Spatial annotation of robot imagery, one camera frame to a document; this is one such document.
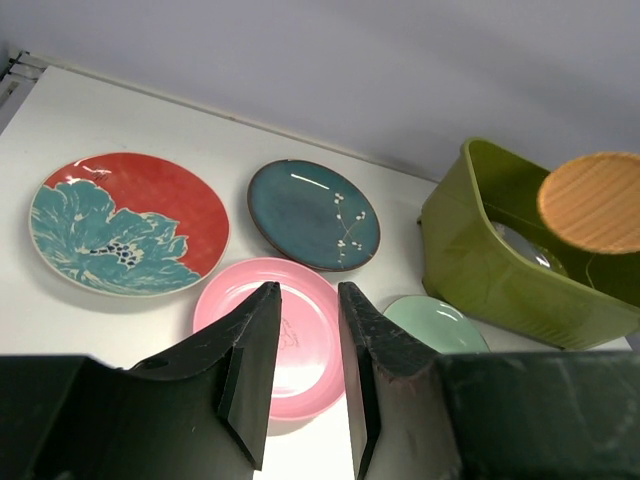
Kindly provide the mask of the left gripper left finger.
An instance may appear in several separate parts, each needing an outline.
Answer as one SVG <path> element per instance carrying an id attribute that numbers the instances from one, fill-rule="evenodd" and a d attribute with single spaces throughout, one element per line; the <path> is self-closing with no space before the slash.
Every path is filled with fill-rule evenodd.
<path id="1" fill-rule="evenodd" d="M 131 369 L 1 360 L 5 479 L 249 479 L 263 463 L 281 323 L 266 282 Z"/>

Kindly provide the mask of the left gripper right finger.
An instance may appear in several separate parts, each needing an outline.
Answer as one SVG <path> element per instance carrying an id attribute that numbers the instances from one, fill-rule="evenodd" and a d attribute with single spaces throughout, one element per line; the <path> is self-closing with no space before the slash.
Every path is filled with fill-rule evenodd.
<path id="1" fill-rule="evenodd" d="M 441 354 L 338 287 L 358 479 L 635 479 L 633 351 Z"/>

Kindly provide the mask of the aluminium frame rail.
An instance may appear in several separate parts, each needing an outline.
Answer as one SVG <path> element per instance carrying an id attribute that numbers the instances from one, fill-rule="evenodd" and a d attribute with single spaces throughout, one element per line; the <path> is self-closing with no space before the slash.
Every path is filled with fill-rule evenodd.
<path id="1" fill-rule="evenodd" d="M 23 101 L 48 66 L 26 50 L 13 54 L 1 74 L 1 107 Z"/>

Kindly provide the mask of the pink plate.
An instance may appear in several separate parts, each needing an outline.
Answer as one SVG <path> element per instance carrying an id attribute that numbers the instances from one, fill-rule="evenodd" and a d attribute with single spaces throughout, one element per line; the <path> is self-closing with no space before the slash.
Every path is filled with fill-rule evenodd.
<path id="1" fill-rule="evenodd" d="M 230 313 L 265 282 L 280 284 L 282 307 L 270 417 L 314 418 L 344 394 L 336 288 L 311 269 L 275 257 L 235 263 L 203 290 L 193 330 Z"/>

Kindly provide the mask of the dark teal blossom plate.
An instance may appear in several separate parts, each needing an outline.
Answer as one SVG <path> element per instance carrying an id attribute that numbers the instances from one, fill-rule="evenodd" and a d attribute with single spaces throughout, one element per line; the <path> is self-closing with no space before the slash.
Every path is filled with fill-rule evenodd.
<path id="1" fill-rule="evenodd" d="M 368 198 L 317 163 L 285 159 L 264 165 L 249 182 L 247 206 L 276 250 L 315 270 L 357 269 L 380 246 L 380 222 Z"/>

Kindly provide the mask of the mint green flower plate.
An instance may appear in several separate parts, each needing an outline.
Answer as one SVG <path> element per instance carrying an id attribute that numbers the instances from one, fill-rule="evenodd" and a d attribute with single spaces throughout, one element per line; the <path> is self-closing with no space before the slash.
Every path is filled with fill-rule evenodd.
<path id="1" fill-rule="evenodd" d="M 436 298 L 403 296 L 392 302 L 383 315 L 438 353 L 490 351 L 484 337 L 464 314 Z"/>

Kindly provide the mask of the orange woven plate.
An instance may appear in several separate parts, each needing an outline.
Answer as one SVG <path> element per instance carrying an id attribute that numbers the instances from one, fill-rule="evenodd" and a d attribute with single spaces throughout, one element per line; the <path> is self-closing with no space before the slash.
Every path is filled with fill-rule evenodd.
<path id="1" fill-rule="evenodd" d="M 545 226 L 584 251 L 639 251 L 639 155 L 597 152 L 551 172 L 537 193 Z"/>

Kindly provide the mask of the red plate with teal flower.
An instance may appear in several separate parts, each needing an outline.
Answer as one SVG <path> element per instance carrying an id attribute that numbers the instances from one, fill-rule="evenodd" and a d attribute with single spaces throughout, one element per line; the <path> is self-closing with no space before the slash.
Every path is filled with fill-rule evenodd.
<path id="1" fill-rule="evenodd" d="M 47 177 L 30 205 L 29 231 L 65 279 L 120 297 L 190 288 L 221 262 L 230 220 L 219 195 L 171 161 L 113 152 Z"/>

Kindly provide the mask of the grey deer plate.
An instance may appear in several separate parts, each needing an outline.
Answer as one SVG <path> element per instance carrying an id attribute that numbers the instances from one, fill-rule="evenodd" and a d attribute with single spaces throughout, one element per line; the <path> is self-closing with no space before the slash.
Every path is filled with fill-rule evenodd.
<path id="1" fill-rule="evenodd" d="M 548 248 L 529 240 L 503 223 L 491 221 L 491 226 L 498 237 L 520 257 L 557 274 L 568 276 L 564 265 Z"/>

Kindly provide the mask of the green plastic bin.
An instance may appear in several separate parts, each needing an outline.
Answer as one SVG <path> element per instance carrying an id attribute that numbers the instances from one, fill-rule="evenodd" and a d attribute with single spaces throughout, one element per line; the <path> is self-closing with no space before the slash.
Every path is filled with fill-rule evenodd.
<path id="1" fill-rule="evenodd" d="M 552 234 L 536 205 L 548 174 L 489 140 L 465 140 L 418 218 L 425 290 L 476 319 L 562 349 L 637 332 L 638 255 L 591 254 Z M 520 257 L 491 221 L 548 248 L 568 276 Z"/>

